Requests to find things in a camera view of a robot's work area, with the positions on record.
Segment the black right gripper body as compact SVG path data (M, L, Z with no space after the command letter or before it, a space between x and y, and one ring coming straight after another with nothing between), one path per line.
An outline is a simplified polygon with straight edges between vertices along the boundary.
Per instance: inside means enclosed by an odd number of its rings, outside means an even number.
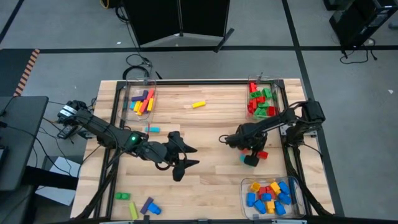
M256 123L245 123L238 126L236 132L226 135L224 143L232 148L238 148L240 151L247 149L251 151L245 155L243 162L246 165L256 167L260 158L260 152L264 152L264 146L267 141L267 131L263 125Z

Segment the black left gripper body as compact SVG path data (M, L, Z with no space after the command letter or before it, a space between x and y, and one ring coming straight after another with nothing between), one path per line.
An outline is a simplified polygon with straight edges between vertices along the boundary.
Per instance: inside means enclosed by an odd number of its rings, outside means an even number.
M173 180L180 182L185 175L186 150L183 146L183 139L179 131L168 133L168 142L160 143L149 141L149 135L145 135L144 142L141 144L143 157L153 161L159 170L166 170L165 167L160 168L158 164L164 162L168 167L173 167Z

